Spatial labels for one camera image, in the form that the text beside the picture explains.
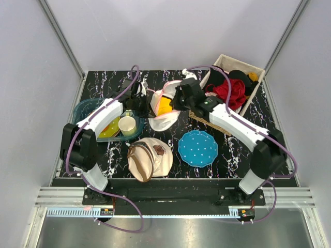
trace gray wall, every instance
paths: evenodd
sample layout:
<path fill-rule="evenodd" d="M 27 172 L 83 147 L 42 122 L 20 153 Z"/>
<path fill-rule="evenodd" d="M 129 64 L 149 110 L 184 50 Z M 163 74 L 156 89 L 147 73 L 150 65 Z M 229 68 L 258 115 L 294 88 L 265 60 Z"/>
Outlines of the gray wall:
<path fill-rule="evenodd" d="M 300 0 L 48 0 L 86 70 L 264 67 Z"/>
<path fill-rule="evenodd" d="M 331 243 L 331 1 L 311 1 L 267 79 L 299 178 Z"/>
<path fill-rule="evenodd" d="M 79 78 L 36 0 L 0 1 L 0 246 L 19 247 Z"/>

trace white cup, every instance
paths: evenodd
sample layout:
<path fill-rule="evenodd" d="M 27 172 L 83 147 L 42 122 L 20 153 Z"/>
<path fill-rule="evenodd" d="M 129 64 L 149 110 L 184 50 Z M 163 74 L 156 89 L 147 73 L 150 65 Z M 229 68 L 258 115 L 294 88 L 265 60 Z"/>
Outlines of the white cup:
<path fill-rule="evenodd" d="M 124 136 L 131 136 L 137 130 L 136 120 L 131 116 L 124 116 L 119 120 L 118 127 Z"/>

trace blue plate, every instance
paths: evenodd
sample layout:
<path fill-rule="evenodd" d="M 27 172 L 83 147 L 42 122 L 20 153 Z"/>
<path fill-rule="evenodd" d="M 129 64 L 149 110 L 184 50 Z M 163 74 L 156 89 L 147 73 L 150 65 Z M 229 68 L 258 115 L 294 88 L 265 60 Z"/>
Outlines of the blue plate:
<path fill-rule="evenodd" d="M 218 145 L 205 131 L 194 130 L 179 140 L 178 152 L 189 165 L 203 168 L 216 159 Z"/>

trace teal plastic tray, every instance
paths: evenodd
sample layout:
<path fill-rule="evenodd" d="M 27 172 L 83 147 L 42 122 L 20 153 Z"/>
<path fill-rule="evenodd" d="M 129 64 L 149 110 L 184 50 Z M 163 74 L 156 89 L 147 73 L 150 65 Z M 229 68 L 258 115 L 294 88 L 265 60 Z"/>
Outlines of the teal plastic tray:
<path fill-rule="evenodd" d="M 99 108 L 104 100 L 105 98 L 87 99 L 77 104 L 77 106 L 73 110 L 73 117 L 71 123 L 76 124 L 77 122 L 85 119 L 93 110 Z M 136 120 L 136 133 L 131 136 L 123 136 L 122 133 L 119 132 L 116 137 L 97 138 L 97 142 L 129 141 L 141 134 L 144 129 L 144 119 L 134 116 L 132 111 L 125 111 L 121 116 L 127 116 L 127 113 L 129 113 L 129 115 Z"/>

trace beige hat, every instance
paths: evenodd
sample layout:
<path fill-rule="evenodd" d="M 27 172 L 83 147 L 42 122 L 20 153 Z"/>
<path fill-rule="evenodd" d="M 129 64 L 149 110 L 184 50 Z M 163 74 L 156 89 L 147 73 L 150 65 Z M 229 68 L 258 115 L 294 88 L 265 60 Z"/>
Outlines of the beige hat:
<path fill-rule="evenodd" d="M 128 151 L 129 170 L 140 182 L 152 177 L 166 176 L 172 166 L 170 147 L 156 138 L 142 138 L 134 142 Z"/>

